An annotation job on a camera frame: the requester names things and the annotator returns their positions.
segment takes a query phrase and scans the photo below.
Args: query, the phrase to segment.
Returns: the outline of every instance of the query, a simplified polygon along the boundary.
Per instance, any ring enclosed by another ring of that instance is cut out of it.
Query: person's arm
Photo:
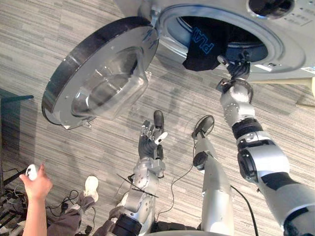
[[[23,236],[47,236],[45,199],[53,184],[45,173],[44,165],[40,166],[35,180],[32,181],[25,175],[20,175],[20,178],[29,198]]]

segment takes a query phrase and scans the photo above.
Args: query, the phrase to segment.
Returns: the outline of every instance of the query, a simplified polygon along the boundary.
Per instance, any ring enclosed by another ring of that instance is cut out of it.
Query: washing machine
[[[250,55],[249,80],[309,78],[315,74],[312,0],[114,0],[126,18],[83,40],[48,83],[44,116],[66,129],[95,117],[114,119],[145,91],[145,70],[162,44],[183,62],[192,21],[234,26],[225,57]],[[223,66],[209,73],[226,76]]]

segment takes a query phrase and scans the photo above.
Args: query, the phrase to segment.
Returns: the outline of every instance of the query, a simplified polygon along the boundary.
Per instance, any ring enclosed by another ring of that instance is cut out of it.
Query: gray pants
[[[84,197],[83,193],[81,193],[77,202],[78,207],[71,209],[51,224],[47,229],[47,236],[74,236],[80,227],[82,215],[87,209],[94,206],[94,204],[95,202],[92,197]],[[110,219],[118,218],[122,208],[120,206],[112,209],[109,213],[109,220],[98,228],[93,236],[105,236],[107,232],[111,231],[115,224]]]

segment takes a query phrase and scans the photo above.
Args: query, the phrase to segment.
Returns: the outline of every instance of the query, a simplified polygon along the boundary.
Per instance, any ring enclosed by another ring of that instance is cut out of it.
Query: white remote controller
[[[30,180],[35,180],[37,178],[37,173],[38,173],[38,168],[36,165],[31,164],[29,167],[26,169],[25,175],[30,179]]]

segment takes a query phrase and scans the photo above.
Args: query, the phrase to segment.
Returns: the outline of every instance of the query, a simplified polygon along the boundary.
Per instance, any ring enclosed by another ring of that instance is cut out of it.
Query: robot
[[[284,235],[315,235],[315,191],[292,180],[286,155],[263,131],[254,107],[253,90],[246,81],[250,72],[247,55],[230,62],[219,56],[231,79],[223,79],[217,86],[222,92],[221,105],[226,123],[231,127],[238,147],[238,163],[244,179],[257,185],[259,191],[283,229]],[[207,133],[214,126],[214,118],[205,116],[195,126],[193,165],[204,172],[202,221],[197,230],[156,230],[154,208],[159,179],[163,177],[163,149],[166,138],[161,111],[154,113],[155,124],[142,125],[139,139],[139,161],[129,177],[131,189],[123,210],[108,233],[111,236],[231,236],[234,234],[231,186],[218,162],[215,149]]]

